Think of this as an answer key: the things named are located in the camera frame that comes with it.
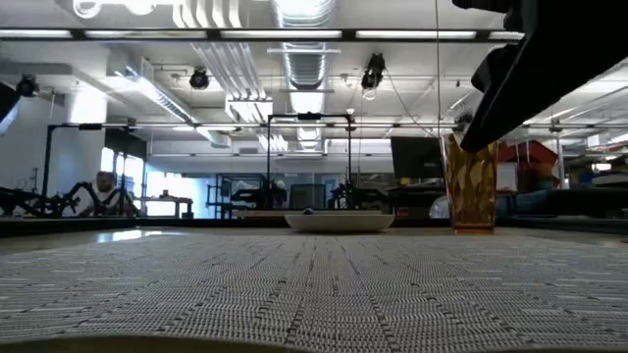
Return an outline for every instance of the light fixture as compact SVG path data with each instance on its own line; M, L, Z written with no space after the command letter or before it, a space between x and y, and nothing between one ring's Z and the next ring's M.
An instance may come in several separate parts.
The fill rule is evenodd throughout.
M494 40L521 40L524 33L508 32L508 31L494 31L489 34L489 39Z
M610 171L611 168L612 165L610 163L595 163L591 165L591 169L594 172Z
M475 30L358 30L361 39L473 39Z
M65 29L0 29L0 38L72 38L69 30Z
M85 31L85 36L94 39L169 39L190 38L200 39L207 35L201 30L111 30L91 29Z
M173 127L174 131L194 131L194 126L175 126Z
M225 39L291 39L291 38L311 38L311 39L335 39L342 37L341 30L312 30L312 29L275 29L275 30L221 30L221 35Z
M22 79L16 86L16 92L26 98L32 98L39 95L39 84L35 75L22 75Z
M205 130L205 131L235 131L238 127L235 126L201 126L197 127L197 130Z
M209 76L207 75L207 69L196 68L194 74L189 79L189 85L192 89L202 90L209 87Z
M375 89L380 85L382 79L384 79L384 70L386 69L386 61L384 60L384 54L373 53L371 59L369 59L366 65L366 70L362 76L362 89L364 93L362 97L367 100L375 99Z

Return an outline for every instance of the ceiling duct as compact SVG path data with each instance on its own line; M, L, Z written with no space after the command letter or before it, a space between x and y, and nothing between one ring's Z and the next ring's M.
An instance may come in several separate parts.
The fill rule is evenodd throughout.
M336 0L273 0L275 20L281 28L329 26L335 8ZM327 43L283 43L282 46L286 51L284 71L288 89L296 90L290 94L292 109L296 113L321 113L325 94L312 91L327 88L329 62L327 55L321 54L328 49ZM297 138L303 149L316 149L322 145L322 131L319 128L300 128Z

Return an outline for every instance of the metal frame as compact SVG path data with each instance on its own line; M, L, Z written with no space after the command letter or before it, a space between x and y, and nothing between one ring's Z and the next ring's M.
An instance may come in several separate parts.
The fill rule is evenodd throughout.
M268 121L266 124L263 124L266 127L266 142L267 142L267 146L266 146L266 180L270 185L270 181L271 181L271 125L272 125L272 121L274 118L296 118L299 119L299 117L306 117L308 115L301 115L301 114L272 114L268 116ZM313 117L318 117L321 119L325 119L325 118L345 118L346 119L346 129L348 132L348 177L346 181L351 181L351 129L354 126L353 124L353 118L350 114L314 114L312 115Z
M251 35L251 32L264 35ZM389 35L363 37L360 32L387 32ZM473 37L455 37L452 32L473 31ZM334 35L305 33L333 32ZM403 35L416 32L436 35ZM504 30L486 28L77 28L0 27L2 41L62 42L396 42L396 43L516 43L517 39L491 38Z
M57 128L78 128L79 130L85 131L97 131L103 128L122 128L126 133L125 145L123 148L123 156L125 158L125 167L127 166L127 157L129 155L129 136L131 135L132 125L124 125L124 126L110 126L107 124L60 124L60 125L49 125L46 130L46 150L44 153L44 164L43 164L43 182L41 186L41 194L44 197L48 196L48 183L50 178L50 155L52 153L52 138L53 132ZM123 171L122 179L121 179L121 188L120 193L121 196L118 198L118 213L120 215L124 214L125 210L125 195L127 195L127 185L126 185L126 176ZM45 212L45 204L41 206L41 212Z

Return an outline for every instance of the computer monitor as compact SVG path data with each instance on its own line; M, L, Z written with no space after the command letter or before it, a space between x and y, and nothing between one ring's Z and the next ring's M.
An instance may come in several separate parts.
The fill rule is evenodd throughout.
M15 89L0 82L0 136L7 132L11 123L18 117L20 98Z
M434 137L392 137L394 177L445 177L441 145Z

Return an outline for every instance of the amber glass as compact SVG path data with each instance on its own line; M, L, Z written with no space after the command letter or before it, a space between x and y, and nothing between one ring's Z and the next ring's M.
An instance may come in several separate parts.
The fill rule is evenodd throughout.
M497 143L478 153L459 146L461 136L441 139L451 227L456 233L493 233L497 188Z

